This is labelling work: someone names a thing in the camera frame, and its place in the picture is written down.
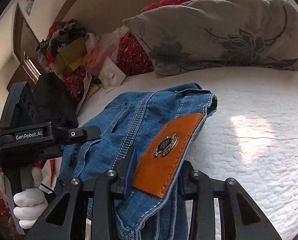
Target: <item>white glove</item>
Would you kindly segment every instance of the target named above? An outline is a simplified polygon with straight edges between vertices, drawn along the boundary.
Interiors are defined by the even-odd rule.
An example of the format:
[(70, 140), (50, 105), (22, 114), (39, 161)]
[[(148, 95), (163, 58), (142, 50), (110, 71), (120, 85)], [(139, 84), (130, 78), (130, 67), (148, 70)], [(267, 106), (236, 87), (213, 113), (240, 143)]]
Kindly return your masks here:
[[(14, 196), (14, 202), (18, 206), (14, 208), (14, 215), (19, 219), (19, 225), (23, 229), (31, 228), (48, 206), (44, 193), (38, 189), (43, 180), (41, 169), (34, 167), (32, 168), (31, 173), (34, 179), (35, 188), (29, 188)], [(2, 193), (5, 192), (4, 179), (1, 174), (0, 190)]]

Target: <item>blue denim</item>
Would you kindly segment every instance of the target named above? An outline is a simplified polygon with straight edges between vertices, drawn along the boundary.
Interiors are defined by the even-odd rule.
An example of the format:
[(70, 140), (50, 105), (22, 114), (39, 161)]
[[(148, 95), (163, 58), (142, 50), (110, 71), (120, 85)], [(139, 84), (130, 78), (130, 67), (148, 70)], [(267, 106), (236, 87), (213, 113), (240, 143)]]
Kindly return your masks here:
[[(121, 240), (187, 239), (185, 203), (178, 197), (177, 177), (189, 146), (217, 109), (217, 98), (196, 83), (183, 84), (158, 92), (127, 92), (117, 96), (84, 126), (101, 130), (98, 140), (65, 147), (55, 191), (73, 177), (96, 178), (112, 169), (126, 156), (128, 148), (137, 149), (137, 161), (163, 125), (172, 119), (193, 113), (204, 113), (184, 150), (175, 176), (161, 199), (133, 189), (125, 201), (115, 201), (117, 231)], [(77, 159), (69, 166), (71, 155)], [(87, 216), (92, 213), (89, 200)]]

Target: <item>orange leather patch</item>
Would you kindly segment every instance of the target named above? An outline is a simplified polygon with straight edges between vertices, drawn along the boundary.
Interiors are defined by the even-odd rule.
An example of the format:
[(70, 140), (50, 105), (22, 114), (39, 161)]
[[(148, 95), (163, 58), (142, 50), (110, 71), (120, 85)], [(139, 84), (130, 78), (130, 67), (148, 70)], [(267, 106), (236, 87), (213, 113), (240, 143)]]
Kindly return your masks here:
[[(186, 145), (203, 117), (204, 114), (188, 114), (173, 119), (163, 126), (140, 158), (134, 174), (133, 186), (135, 188), (160, 198), (166, 195)], [(166, 140), (166, 143), (162, 141), (167, 136), (172, 138), (174, 134), (177, 135), (177, 140), (170, 150), (171, 139)], [(165, 156), (160, 153), (155, 157), (158, 146), (160, 148), (169, 146), (169, 152), (166, 151)]]

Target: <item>floral pillowcase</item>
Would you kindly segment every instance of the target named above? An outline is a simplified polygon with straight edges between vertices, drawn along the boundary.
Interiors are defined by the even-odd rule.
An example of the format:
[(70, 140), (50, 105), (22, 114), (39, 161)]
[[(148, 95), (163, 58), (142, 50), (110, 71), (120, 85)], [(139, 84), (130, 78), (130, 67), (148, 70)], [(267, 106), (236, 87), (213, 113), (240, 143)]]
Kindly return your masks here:
[(158, 74), (221, 66), (298, 70), (298, 13), (286, 0), (193, 0), (124, 24)]

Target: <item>cardboard box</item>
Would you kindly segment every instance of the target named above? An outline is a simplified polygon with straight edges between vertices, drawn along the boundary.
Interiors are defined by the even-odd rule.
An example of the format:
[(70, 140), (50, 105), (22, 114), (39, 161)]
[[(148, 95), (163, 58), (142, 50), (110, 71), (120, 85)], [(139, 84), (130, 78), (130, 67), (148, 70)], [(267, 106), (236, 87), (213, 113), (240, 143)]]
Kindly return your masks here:
[(59, 51), (50, 68), (64, 80), (83, 62), (87, 49), (83, 37), (80, 37)]

